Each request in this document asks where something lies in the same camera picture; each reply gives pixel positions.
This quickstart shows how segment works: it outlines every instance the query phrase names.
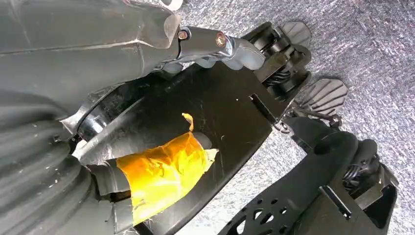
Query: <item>screw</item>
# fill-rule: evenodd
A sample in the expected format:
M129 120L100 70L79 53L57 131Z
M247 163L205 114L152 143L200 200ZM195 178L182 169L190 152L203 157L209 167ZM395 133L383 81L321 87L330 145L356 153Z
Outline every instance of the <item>screw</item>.
M188 33L186 32L186 31L184 31L184 30L180 30L178 33L177 33L177 37L180 39L180 40L184 40L184 39L187 39L188 38Z
M219 47L224 47L226 45L226 36L222 32L216 34L216 44Z

